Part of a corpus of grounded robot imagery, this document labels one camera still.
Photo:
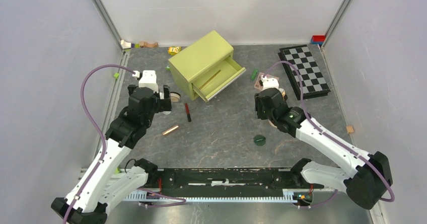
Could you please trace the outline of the gold thin pencil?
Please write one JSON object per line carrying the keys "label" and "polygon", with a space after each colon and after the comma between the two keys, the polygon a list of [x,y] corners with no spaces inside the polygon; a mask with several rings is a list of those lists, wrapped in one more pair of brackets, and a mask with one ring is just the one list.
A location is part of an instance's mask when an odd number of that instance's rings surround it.
{"label": "gold thin pencil", "polygon": [[203,89],[209,82],[211,82],[219,73],[221,72],[221,70],[218,70],[213,76],[211,76],[205,83],[203,83],[199,89]]}

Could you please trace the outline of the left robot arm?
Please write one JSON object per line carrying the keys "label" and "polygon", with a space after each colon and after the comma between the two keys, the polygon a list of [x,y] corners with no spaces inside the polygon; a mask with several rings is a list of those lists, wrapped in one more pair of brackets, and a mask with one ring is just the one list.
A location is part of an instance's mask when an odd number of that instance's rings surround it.
{"label": "left robot arm", "polygon": [[158,182],[156,165],[141,159],[112,185],[112,175],[150,128],[154,115],[172,110],[168,85],[163,92],[148,87],[128,86],[128,105],[114,119],[105,134],[96,159],[66,197],[57,197],[51,208],[63,223],[105,223],[110,212],[139,186]]}

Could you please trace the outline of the green metal drawer box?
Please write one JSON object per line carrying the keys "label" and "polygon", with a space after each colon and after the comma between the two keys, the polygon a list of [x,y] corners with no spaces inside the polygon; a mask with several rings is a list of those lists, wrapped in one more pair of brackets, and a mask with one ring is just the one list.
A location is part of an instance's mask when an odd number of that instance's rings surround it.
{"label": "green metal drawer box", "polygon": [[[169,58],[174,83],[191,100],[200,97],[208,102],[245,73],[233,54],[233,46],[213,30]],[[200,90],[218,70],[221,72]]]}

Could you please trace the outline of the green round puff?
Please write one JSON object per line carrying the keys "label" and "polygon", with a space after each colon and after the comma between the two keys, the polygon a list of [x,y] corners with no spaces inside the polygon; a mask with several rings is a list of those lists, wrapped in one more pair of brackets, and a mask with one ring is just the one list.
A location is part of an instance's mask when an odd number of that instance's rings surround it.
{"label": "green round puff", "polygon": [[266,144],[266,137],[263,135],[256,135],[253,137],[253,142],[257,146],[264,146]]}

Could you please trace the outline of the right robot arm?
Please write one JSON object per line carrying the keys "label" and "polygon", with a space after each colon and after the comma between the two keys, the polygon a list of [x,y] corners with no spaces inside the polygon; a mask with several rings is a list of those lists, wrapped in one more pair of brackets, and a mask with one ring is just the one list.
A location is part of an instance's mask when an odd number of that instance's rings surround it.
{"label": "right robot arm", "polygon": [[[372,209],[378,201],[394,201],[389,159],[382,152],[362,150],[338,137],[301,107],[289,107],[276,88],[255,94],[257,118],[268,120],[280,132],[287,133],[314,147],[337,166],[304,160],[302,167],[291,173],[298,188],[320,184],[344,192],[359,207]],[[389,193],[388,199],[383,195]]]}

